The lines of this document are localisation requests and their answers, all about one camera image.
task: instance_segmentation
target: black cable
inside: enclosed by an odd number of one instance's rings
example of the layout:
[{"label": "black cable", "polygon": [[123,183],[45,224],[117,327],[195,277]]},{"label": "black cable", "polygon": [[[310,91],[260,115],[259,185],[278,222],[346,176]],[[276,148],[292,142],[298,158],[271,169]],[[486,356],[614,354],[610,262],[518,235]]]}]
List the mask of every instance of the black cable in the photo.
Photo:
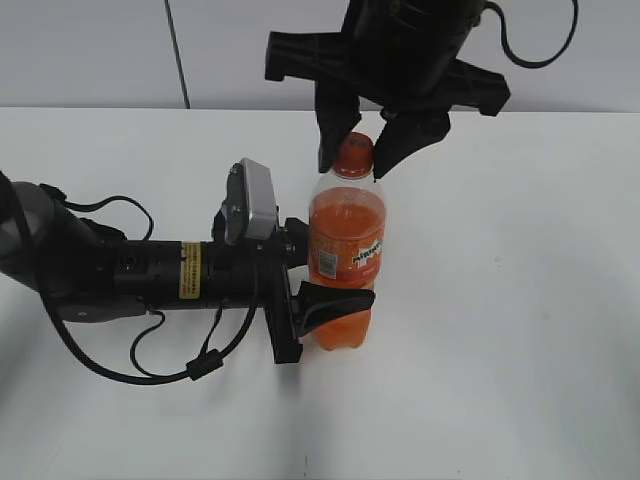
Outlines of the black cable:
[{"label": "black cable", "polygon": [[142,204],[131,197],[126,197],[124,195],[113,195],[96,203],[81,204],[67,201],[67,196],[58,187],[53,187],[51,185],[47,185],[46,183],[41,183],[40,188],[42,188],[53,200],[59,201],[66,208],[68,208],[69,210],[73,210],[74,212],[92,213],[100,210],[103,207],[106,207],[113,202],[130,203],[131,205],[137,207],[138,210],[140,210],[142,213],[144,213],[144,215],[147,217],[147,220],[149,221],[149,228],[147,228],[147,233],[142,238],[142,241],[145,242],[149,240],[151,238],[151,235],[153,234],[154,222],[151,214],[147,212],[147,209],[144,208]]},{"label": "black cable", "polygon": [[147,217],[147,220],[149,221],[149,227],[147,228],[147,233],[145,233],[144,237],[142,238],[142,241],[145,242],[149,240],[151,238],[151,235],[153,234],[153,227],[154,227],[153,218],[151,217],[151,214],[147,212],[147,209],[144,208],[139,202],[137,202],[133,198],[125,197],[124,195],[114,195],[113,197],[105,198],[100,202],[91,203],[87,205],[80,204],[80,203],[67,202],[66,200],[62,201],[62,204],[65,207],[67,207],[69,210],[73,210],[75,212],[91,213],[91,212],[100,210],[102,207],[106,207],[107,205],[113,202],[130,203],[138,207],[138,209],[145,214],[145,216]]},{"label": "black cable", "polygon": [[153,378],[125,375],[123,373],[115,372],[103,367],[102,365],[96,363],[93,359],[91,359],[86,353],[84,353],[82,348],[80,348],[80,346],[71,335],[71,332],[69,332],[69,330],[65,326],[64,320],[62,320],[62,317],[60,317],[56,305],[54,304],[54,301],[49,294],[47,282],[44,279],[42,271],[40,270],[40,264],[38,262],[33,237],[31,236],[31,231],[25,217],[24,209],[22,208],[22,204],[18,199],[18,195],[16,194],[11,181],[1,171],[0,192],[0,198],[9,199],[11,214],[14,221],[16,222],[23,248],[26,250],[29,261],[31,262],[33,277],[36,287],[38,288],[40,299],[42,300],[42,305],[49,315],[51,323],[56,329],[56,332],[58,332],[58,335],[62,339],[63,343],[82,365],[100,376],[103,376],[110,380],[114,380],[116,382],[128,383],[132,385],[165,385],[189,377],[189,374],[186,370],[173,375],[164,375]]},{"label": "black cable", "polygon": [[136,370],[138,370],[143,375],[146,375],[147,377],[158,377],[158,375],[156,375],[155,373],[149,373],[147,370],[142,368],[142,366],[138,362],[138,358],[136,357],[136,350],[138,348],[138,344],[142,341],[142,339],[144,337],[146,337],[148,334],[150,334],[151,332],[159,329],[164,324],[164,322],[167,320],[166,315],[163,312],[160,312],[158,310],[151,310],[151,311],[149,311],[149,313],[151,315],[159,316],[160,317],[160,321],[158,323],[156,323],[155,325],[147,328],[146,330],[143,330],[142,332],[140,332],[140,334],[135,338],[135,340],[131,344],[131,348],[129,349],[129,359],[131,360],[131,363],[136,368]]},{"label": "black cable", "polygon": [[223,300],[220,302],[220,305],[218,305],[218,309],[216,310],[216,316],[215,316],[215,320],[213,321],[213,325],[211,326],[211,329],[209,330],[207,337],[204,339],[204,342],[202,342],[202,348],[200,348],[199,356],[206,355],[207,350],[209,350],[209,342],[211,341],[211,336],[213,335],[213,332],[215,331],[215,329],[218,328],[218,325],[220,324],[220,320],[222,320],[222,311],[224,310],[224,307],[225,307],[225,301]]},{"label": "black cable", "polygon": [[567,37],[566,42],[564,43],[560,51],[556,53],[553,57],[549,58],[548,60],[542,60],[540,62],[531,62],[528,60],[524,60],[518,57],[513,52],[513,50],[511,49],[511,46],[509,45],[509,37],[507,35],[507,20],[505,18],[504,11],[500,7],[500,5],[498,5],[495,2],[487,2],[485,5],[485,9],[495,12],[500,18],[500,27],[501,27],[500,40],[502,42],[502,49],[504,50],[504,53],[507,56],[507,58],[511,60],[513,63],[515,63],[516,65],[518,65],[519,67],[537,69],[537,68],[544,68],[551,65],[558,58],[560,58],[562,54],[566,52],[567,48],[569,48],[569,45],[571,45],[571,42],[573,41],[573,37],[576,33],[576,29],[578,28],[578,16],[580,11],[578,0],[571,0],[571,2],[573,3],[573,22],[571,24],[571,30],[569,31],[569,36]]},{"label": "black cable", "polygon": [[[247,332],[249,331],[249,327],[251,327],[251,323],[253,322],[253,318],[255,317],[256,310],[258,308],[258,297],[259,297],[259,277],[258,277],[258,261],[256,258],[256,252],[252,249],[249,250],[249,255],[251,256],[252,264],[253,264],[253,294],[251,297],[251,303],[249,304],[249,309],[247,310],[247,314],[244,317],[244,321],[236,333],[236,336],[229,342],[229,344],[219,352],[216,349],[207,351],[209,336],[205,343],[202,345],[202,349],[200,350],[200,354],[191,362],[187,363],[187,372],[189,373],[189,377],[192,380],[197,380],[214,370],[223,366],[223,359],[226,358],[231,352],[233,352],[240,342],[245,337]],[[220,322],[220,318],[222,318],[222,304],[218,307],[218,312],[216,313],[216,322],[214,322],[214,326],[212,327],[212,331],[215,330],[215,327]]]}]

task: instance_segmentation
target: black wire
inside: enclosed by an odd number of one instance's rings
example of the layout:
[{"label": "black wire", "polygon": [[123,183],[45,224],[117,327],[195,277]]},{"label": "black wire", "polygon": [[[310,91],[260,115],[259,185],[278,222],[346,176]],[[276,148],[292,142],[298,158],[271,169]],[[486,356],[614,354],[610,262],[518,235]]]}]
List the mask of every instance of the black wire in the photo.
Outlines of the black wire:
[{"label": "black wire", "polygon": [[145,216],[147,217],[147,220],[149,220],[149,228],[147,228],[147,233],[145,234],[145,236],[142,238],[142,241],[145,242],[147,240],[149,240],[151,238],[151,235],[153,234],[153,227],[154,227],[154,223],[153,223],[153,218],[151,217],[151,214],[149,214],[149,212],[147,212],[147,209],[144,208],[139,202],[137,202],[136,200],[134,200],[133,198],[130,197],[125,197],[124,195],[114,195],[112,197],[108,197],[105,198],[104,200],[101,200],[99,202],[96,203],[90,203],[90,204],[80,204],[80,203],[72,203],[72,202],[67,202],[66,200],[62,201],[62,204],[67,207],[69,210],[73,210],[76,212],[82,212],[82,213],[91,213],[91,212],[95,212],[96,210],[100,210],[101,208],[109,205],[110,203],[113,202],[127,202],[130,203],[136,207],[138,207],[138,209],[145,214]]},{"label": "black wire", "polygon": [[16,222],[18,233],[20,234],[20,240],[27,252],[29,262],[31,262],[33,277],[38,289],[38,293],[40,294],[40,299],[42,300],[42,305],[49,315],[51,323],[56,329],[56,332],[58,332],[58,335],[60,335],[63,343],[82,365],[100,376],[103,376],[110,380],[114,380],[116,382],[128,383],[132,385],[164,385],[177,382],[189,377],[189,374],[186,370],[173,375],[164,375],[153,378],[125,375],[123,373],[114,372],[113,370],[103,367],[102,365],[96,363],[93,359],[91,359],[86,353],[84,353],[82,348],[80,348],[80,346],[76,343],[75,339],[65,326],[64,320],[62,320],[62,317],[60,317],[56,305],[54,304],[54,301],[49,294],[47,282],[44,279],[42,271],[40,270],[40,264],[38,262],[36,249],[33,243],[33,237],[31,236],[31,231],[25,217],[24,209],[22,208],[22,204],[18,199],[18,195],[16,194],[11,181],[1,171],[0,198],[9,199],[11,214],[14,221]]},{"label": "black wire", "polygon": [[147,328],[146,330],[143,330],[142,332],[140,332],[140,334],[136,337],[136,339],[131,344],[131,348],[129,349],[129,359],[131,359],[131,363],[133,364],[134,367],[136,367],[136,370],[138,370],[143,375],[146,375],[147,377],[158,377],[158,375],[156,375],[155,373],[149,373],[147,370],[142,368],[142,366],[138,362],[138,358],[136,357],[136,350],[138,348],[138,344],[142,341],[142,339],[146,337],[148,334],[150,334],[151,332],[159,329],[167,320],[167,317],[164,314],[164,312],[160,312],[158,310],[150,310],[149,313],[151,315],[159,316],[160,321],[155,325]]},{"label": "black wire", "polygon": [[207,353],[207,350],[209,350],[209,342],[211,341],[211,336],[213,335],[213,332],[220,324],[220,320],[222,320],[222,311],[224,309],[224,306],[225,306],[225,301],[223,300],[220,302],[220,305],[218,305],[218,309],[216,310],[216,316],[215,316],[215,320],[213,321],[213,325],[211,326],[211,329],[209,330],[207,337],[204,339],[204,342],[202,342],[202,348],[200,348],[200,354],[199,354],[200,357],[204,356]]},{"label": "black wire", "polygon": [[564,43],[560,51],[556,53],[553,57],[549,58],[548,60],[542,60],[540,62],[531,62],[528,60],[524,60],[518,57],[513,52],[513,50],[511,49],[511,46],[509,45],[509,37],[507,35],[507,20],[505,18],[504,11],[500,7],[500,5],[498,5],[495,2],[487,2],[485,5],[485,9],[495,12],[500,18],[500,26],[501,26],[500,40],[502,42],[502,49],[504,50],[504,53],[507,56],[507,58],[511,60],[513,63],[515,63],[516,65],[518,65],[519,67],[537,69],[537,68],[544,68],[551,65],[558,58],[560,58],[562,54],[567,50],[567,48],[569,48],[569,45],[571,45],[571,42],[573,41],[573,37],[576,33],[576,29],[578,28],[578,16],[580,11],[578,0],[571,0],[571,2],[573,3],[573,22],[571,24],[571,30],[569,31],[569,36],[567,37],[566,42]]}]

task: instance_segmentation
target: white wall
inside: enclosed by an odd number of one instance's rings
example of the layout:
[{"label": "white wall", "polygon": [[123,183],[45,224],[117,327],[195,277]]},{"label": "white wall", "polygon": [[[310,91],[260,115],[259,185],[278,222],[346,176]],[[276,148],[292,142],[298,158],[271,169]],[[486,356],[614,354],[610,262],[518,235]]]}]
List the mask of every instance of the white wall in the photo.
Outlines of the white wall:
[{"label": "white wall", "polygon": [[[553,54],[570,0],[499,0],[517,53]],[[636,0],[580,0],[574,45],[558,63],[523,70],[505,58],[491,12],[462,58],[506,75],[510,110],[640,111]],[[263,80],[270,30],[332,31],[347,0],[171,0],[194,108],[310,109],[312,85]],[[0,0],[0,106],[179,107],[163,0]]]},{"label": "white wall", "polygon": [[161,0],[0,0],[0,106],[182,105]]}]

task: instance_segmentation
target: orange label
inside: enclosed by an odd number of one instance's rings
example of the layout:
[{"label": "orange label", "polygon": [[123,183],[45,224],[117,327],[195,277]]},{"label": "orange label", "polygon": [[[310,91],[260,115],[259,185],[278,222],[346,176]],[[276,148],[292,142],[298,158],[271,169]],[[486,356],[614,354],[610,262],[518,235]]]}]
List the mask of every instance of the orange label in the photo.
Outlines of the orange label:
[{"label": "orange label", "polygon": [[373,280],[380,270],[384,226],[357,240],[336,240],[311,228],[310,262],[322,277],[344,283]]}]

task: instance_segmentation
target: robotic arm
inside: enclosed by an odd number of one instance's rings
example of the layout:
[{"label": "robotic arm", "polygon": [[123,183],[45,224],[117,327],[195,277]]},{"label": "robotic arm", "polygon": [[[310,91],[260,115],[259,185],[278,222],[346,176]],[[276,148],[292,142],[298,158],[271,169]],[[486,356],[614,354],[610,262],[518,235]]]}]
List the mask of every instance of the robotic arm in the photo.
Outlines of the robotic arm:
[{"label": "robotic arm", "polygon": [[[360,120],[359,97],[382,107],[387,121],[374,151],[374,174],[382,178],[404,158],[445,138],[453,105],[497,115],[509,98],[502,75],[456,59],[484,9],[498,13],[507,56],[526,68],[544,62],[513,54],[500,7],[485,0],[351,0],[340,32],[272,33],[266,78],[295,76],[316,82],[321,134],[319,170],[331,167],[339,146]],[[137,206],[149,220],[142,240],[88,219],[113,201]],[[307,263],[307,225],[289,218],[280,225],[269,170],[244,159],[233,165],[227,195],[215,215],[211,242],[150,240],[153,220],[135,200],[115,196],[93,205],[67,201],[49,185],[12,183],[0,172],[0,272],[36,290],[67,348],[87,368],[109,379],[160,385],[196,380],[223,365],[249,329],[258,307],[267,319],[274,360],[300,359],[299,338],[328,321],[367,310],[368,290],[339,290],[303,282],[297,295],[288,271]],[[225,308],[248,307],[237,335],[222,351],[209,338]],[[217,308],[199,355],[173,375],[155,375],[135,358],[140,339],[164,321],[162,310]],[[162,319],[131,347],[142,376],[111,371],[75,342],[65,322],[95,323],[152,313]]]}]

